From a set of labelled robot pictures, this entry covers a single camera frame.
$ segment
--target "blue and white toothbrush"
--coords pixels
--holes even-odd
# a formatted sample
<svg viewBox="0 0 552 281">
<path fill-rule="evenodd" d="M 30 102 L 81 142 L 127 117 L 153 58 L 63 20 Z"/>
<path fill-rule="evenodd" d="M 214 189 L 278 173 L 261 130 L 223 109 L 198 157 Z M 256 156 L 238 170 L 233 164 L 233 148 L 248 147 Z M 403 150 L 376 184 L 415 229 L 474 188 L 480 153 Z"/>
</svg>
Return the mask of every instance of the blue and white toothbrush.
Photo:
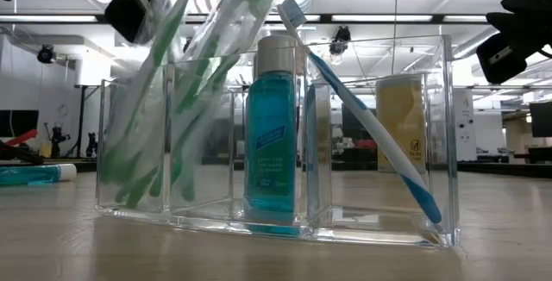
<svg viewBox="0 0 552 281">
<path fill-rule="evenodd" d="M 306 22 L 306 17 L 295 0 L 285 0 L 282 4 L 278 5 L 278 13 L 287 32 L 297 39 L 299 45 L 303 46 L 304 44 L 296 28 Z M 405 153 L 403 153 L 397 142 L 389 135 L 387 130 L 368 107 L 345 87 L 328 65 L 326 65 L 320 57 L 316 56 L 310 48 L 305 47 L 305 49 L 326 82 L 334 89 L 337 96 L 341 98 L 343 103 L 353 112 L 362 126 L 378 143 L 378 147 L 381 148 L 389 159 L 389 162 L 403 178 L 403 181 L 405 181 L 406 186 L 420 205 L 420 208 L 422 208 L 423 212 L 430 221 L 439 224 L 442 221 L 442 216 L 435 202 L 435 198 L 431 195 L 422 177 L 406 157 Z"/>
</svg>

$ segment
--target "acrylic holder compartment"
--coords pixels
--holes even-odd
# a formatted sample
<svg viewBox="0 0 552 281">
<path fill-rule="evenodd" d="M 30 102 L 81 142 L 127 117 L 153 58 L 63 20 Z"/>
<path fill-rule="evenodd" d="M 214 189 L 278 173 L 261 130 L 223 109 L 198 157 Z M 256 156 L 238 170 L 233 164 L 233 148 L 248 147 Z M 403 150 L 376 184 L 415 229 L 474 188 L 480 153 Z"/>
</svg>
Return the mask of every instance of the acrylic holder compartment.
<svg viewBox="0 0 552 281">
<path fill-rule="evenodd" d="M 384 52 L 393 47 L 394 56 Z M 126 96 L 129 81 L 105 82 L 97 208 L 144 222 L 223 233 L 427 247 L 456 244 L 449 37 L 350 42 L 341 63 L 332 60 L 328 48 L 310 46 L 411 159 L 436 200 L 441 223 L 435 225 L 425 216 L 370 134 L 349 129 L 355 118 L 305 60 L 301 47 L 294 48 L 292 74 L 297 136 L 292 214 L 248 210 L 247 99 L 255 53 L 240 56 L 223 88 L 191 94 L 188 99 L 195 96 L 210 103 L 203 107 L 180 105 L 185 102 L 182 88 L 193 85 L 182 84 L 197 78 L 183 70 L 207 69 L 206 78 L 198 80 L 200 91 L 229 56 L 159 70 L 129 128 L 133 139 L 123 143 L 117 143 L 121 130 L 113 122 L 117 113 L 111 104 Z M 194 122 L 201 127 L 191 127 Z M 359 133 L 350 140 L 345 134 L 351 131 Z M 117 144 L 126 144 L 121 149 L 132 153 L 113 156 L 120 151 Z"/>
</svg>

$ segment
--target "wooden table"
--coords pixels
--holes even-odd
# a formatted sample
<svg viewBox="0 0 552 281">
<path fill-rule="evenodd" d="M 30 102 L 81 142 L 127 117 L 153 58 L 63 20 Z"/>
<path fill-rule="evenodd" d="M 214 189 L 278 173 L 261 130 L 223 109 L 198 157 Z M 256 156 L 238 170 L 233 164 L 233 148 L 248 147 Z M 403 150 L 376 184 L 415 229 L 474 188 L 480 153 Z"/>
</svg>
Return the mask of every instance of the wooden table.
<svg viewBox="0 0 552 281">
<path fill-rule="evenodd" d="M 552 279 L 552 179 L 459 179 L 462 242 L 450 250 L 199 233 L 100 216 L 90 173 L 77 183 L 2 188 L 0 280 Z"/>
</svg>

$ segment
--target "camera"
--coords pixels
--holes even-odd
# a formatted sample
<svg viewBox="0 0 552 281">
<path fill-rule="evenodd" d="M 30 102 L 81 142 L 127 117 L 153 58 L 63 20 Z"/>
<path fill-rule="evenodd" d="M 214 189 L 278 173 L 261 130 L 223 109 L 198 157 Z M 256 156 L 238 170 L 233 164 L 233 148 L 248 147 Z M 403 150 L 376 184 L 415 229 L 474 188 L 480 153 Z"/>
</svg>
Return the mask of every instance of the camera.
<svg viewBox="0 0 552 281">
<path fill-rule="evenodd" d="M 42 49 L 38 52 L 38 55 L 36 55 L 36 58 L 42 64 L 50 65 L 54 63 L 56 59 L 56 54 L 53 51 L 53 46 L 51 45 L 42 46 Z"/>
<path fill-rule="evenodd" d="M 347 42 L 351 41 L 351 32 L 347 26 L 340 26 L 337 34 L 329 44 L 329 53 L 334 56 L 339 56 L 345 53 L 348 48 Z"/>
<path fill-rule="evenodd" d="M 552 43 L 552 0 L 503 0 L 510 13 L 488 13 L 486 19 L 500 33 L 477 48 L 481 69 L 491 84 L 502 84 L 527 69 L 526 59 Z"/>
</svg>

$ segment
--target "bottle cap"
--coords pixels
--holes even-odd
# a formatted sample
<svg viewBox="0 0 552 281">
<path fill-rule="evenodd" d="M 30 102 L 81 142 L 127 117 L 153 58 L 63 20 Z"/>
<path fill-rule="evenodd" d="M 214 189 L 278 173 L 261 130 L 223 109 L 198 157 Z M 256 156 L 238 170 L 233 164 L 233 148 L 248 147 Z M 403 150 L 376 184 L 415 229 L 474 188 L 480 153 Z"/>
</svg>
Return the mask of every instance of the bottle cap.
<svg viewBox="0 0 552 281">
<path fill-rule="evenodd" d="M 60 167 L 60 182 L 72 182 L 77 177 L 77 167 L 74 164 L 61 164 Z"/>
<path fill-rule="evenodd" d="M 255 77 L 265 72 L 282 71 L 293 73 L 297 40 L 288 35 L 270 35 L 259 41 L 255 59 Z"/>
</svg>

